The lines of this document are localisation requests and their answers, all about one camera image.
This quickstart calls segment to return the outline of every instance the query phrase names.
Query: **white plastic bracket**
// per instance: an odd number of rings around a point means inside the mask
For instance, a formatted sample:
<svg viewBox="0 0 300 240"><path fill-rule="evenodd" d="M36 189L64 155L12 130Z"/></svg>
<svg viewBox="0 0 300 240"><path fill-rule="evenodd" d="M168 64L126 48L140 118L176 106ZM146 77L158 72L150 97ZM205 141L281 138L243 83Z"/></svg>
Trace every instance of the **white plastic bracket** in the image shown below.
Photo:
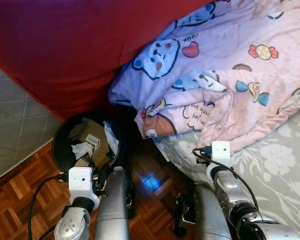
<svg viewBox="0 0 300 240"><path fill-rule="evenodd" d="M230 154L230 143L228 141L213 141L212 142L212 154L211 159L215 162L221 163L223 165L226 165L227 167L230 167L231 164L231 154ZM214 163L211 163L206 168L206 175L207 177L213 181L211 178L211 171L215 167L218 167L219 165L216 165Z"/></svg>
<svg viewBox="0 0 300 240"><path fill-rule="evenodd" d="M90 167L75 166L70 168L68 187L71 194L71 204L75 198L83 197L94 202L94 210L98 208L100 200L92 190L92 179L92 169Z"/></svg>

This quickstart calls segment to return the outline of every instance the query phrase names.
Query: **crumpled paper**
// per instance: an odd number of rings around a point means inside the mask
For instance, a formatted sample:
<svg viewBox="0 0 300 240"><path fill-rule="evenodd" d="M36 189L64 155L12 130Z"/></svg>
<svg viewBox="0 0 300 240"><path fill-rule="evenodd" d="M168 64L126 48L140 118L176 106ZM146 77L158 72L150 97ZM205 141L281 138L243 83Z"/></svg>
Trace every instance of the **crumpled paper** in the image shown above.
<svg viewBox="0 0 300 240"><path fill-rule="evenodd" d="M119 146L119 140L116 138L114 132L111 129L111 126L106 121L103 122L104 124L104 133L106 136L106 140L109 143L109 146L111 150L113 151L114 155L117 155L118 153L118 146Z"/></svg>
<svg viewBox="0 0 300 240"><path fill-rule="evenodd" d="M78 160L79 158L84 156L86 153L89 154L89 157L92 157L94 146L88 142L82 142L82 143L78 143L76 145L71 145L71 147L72 147L72 152L75 155L75 160Z"/></svg>

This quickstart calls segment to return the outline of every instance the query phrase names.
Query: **blanket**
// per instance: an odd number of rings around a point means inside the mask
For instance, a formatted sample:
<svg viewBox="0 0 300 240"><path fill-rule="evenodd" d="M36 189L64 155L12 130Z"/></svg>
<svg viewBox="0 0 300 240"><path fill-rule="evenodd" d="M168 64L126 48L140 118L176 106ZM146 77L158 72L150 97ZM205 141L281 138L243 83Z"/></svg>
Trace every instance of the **blanket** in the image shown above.
<svg viewBox="0 0 300 240"><path fill-rule="evenodd" d="M201 131L235 152L300 110L300 0L218 0L176 20L109 91L144 138Z"/></svg>

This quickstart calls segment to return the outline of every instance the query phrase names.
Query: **black trash bin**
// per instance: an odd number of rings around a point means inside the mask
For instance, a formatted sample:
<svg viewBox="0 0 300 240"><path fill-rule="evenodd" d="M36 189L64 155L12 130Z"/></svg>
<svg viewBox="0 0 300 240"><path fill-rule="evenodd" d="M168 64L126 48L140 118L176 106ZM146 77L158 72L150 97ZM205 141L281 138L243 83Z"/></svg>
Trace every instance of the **black trash bin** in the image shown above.
<svg viewBox="0 0 300 240"><path fill-rule="evenodd" d="M104 121L106 121L111 129L116 139L119 141L118 152L111 159L109 163L109 171L116 166L122 166L126 169L126 138L124 131L119 123L117 123L112 117L106 115L98 110L91 110L67 119L57 130L54 135L52 142L52 155L55 164L63 172L68 172L76 163L75 154L72 151L71 145L75 144L71 138L69 138L70 132L75 126L82 123L82 119L87 118L93 120L97 124L104 126ZM100 169L95 169L94 175L98 174Z"/></svg>

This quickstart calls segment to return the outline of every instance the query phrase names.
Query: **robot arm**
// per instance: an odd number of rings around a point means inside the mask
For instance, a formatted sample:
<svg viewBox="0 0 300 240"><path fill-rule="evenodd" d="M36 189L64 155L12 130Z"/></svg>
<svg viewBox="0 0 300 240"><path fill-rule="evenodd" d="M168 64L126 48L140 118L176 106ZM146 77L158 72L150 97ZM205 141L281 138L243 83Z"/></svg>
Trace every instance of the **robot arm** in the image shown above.
<svg viewBox="0 0 300 240"><path fill-rule="evenodd" d="M230 166L230 145L226 141L212 143L211 158ZM206 173L214 184L214 193L224 217L231 223L241 240L300 240L289 226L279 224L262 214L254 205L245 186L230 171L211 163Z"/></svg>
<svg viewBox="0 0 300 240"><path fill-rule="evenodd" d="M129 240L126 206L126 174L115 167L107 178L106 194L99 201L93 191L92 169L73 167L69 170L71 206L66 209L54 230L56 240L88 240L91 212L99 206L94 239Z"/></svg>

